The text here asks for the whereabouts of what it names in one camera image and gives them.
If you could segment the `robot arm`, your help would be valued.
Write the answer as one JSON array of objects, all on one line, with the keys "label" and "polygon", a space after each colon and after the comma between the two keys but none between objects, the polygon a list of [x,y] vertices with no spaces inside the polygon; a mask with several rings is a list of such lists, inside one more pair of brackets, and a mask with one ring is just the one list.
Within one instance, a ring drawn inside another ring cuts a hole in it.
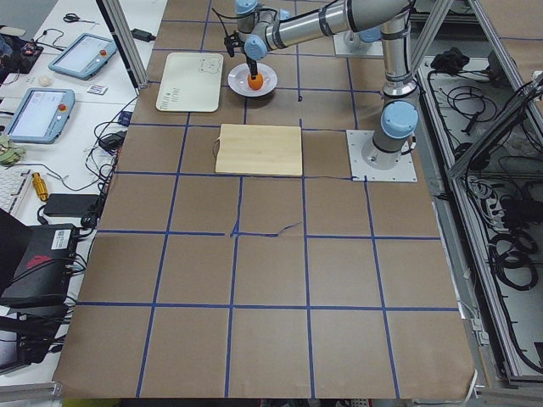
[{"label": "robot arm", "polygon": [[257,62],[270,51],[284,49],[302,42],[331,37],[341,32],[363,32],[379,28],[383,46],[385,103],[381,128],[373,136],[373,146],[382,153],[401,150],[407,135],[387,128],[391,107],[405,102],[413,105],[417,85],[411,69],[409,21],[413,1],[333,1],[319,9],[287,19],[274,8],[256,1],[236,1],[238,39],[249,66],[249,77],[258,73]]},{"label": "robot arm", "polygon": [[258,61],[275,50],[341,32],[371,29],[391,20],[402,9],[389,1],[332,1],[290,16],[258,1],[236,1],[235,15],[230,20],[237,27],[224,30],[223,43],[229,56],[238,49],[247,59]]}]

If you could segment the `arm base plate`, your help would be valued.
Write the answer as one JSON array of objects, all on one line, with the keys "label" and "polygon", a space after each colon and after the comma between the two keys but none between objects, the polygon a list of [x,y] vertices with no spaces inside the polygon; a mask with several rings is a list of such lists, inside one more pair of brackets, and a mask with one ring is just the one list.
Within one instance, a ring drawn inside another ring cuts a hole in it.
[{"label": "arm base plate", "polygon": [[374,131],[347,130],[347,148],[353,181],[417,182],[408,142],[396,153],[384,153],[373,144]]},{"label": "arm base plate", "polygon": [[363,42],[358,36],[352,40],[348,33],[337,34],[333,37],[334,52],[337,56],[346,58],[381,59],[383,47],[380,41]]}]

